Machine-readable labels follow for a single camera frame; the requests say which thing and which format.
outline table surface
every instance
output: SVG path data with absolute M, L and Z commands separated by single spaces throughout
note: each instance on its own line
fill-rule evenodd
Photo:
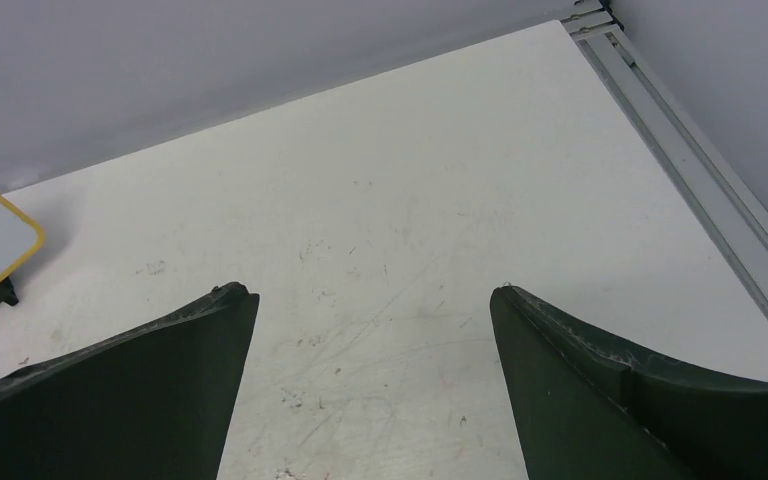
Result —
M 9 198 L 49 240 L 0 307 L 0 376 L 262 294 L 222 479 L 522 478 L 505 282 L 768 380 L 767 322 L 557 22 Z

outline black clamp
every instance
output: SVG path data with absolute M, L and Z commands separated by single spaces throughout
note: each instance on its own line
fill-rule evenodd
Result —
M 19 297 L 16 296 L 16 289 L 13 288 L 13 282 L 10 277 L 0 282 L 0 303 L 6 303 L 11 307 L 19 303 Z

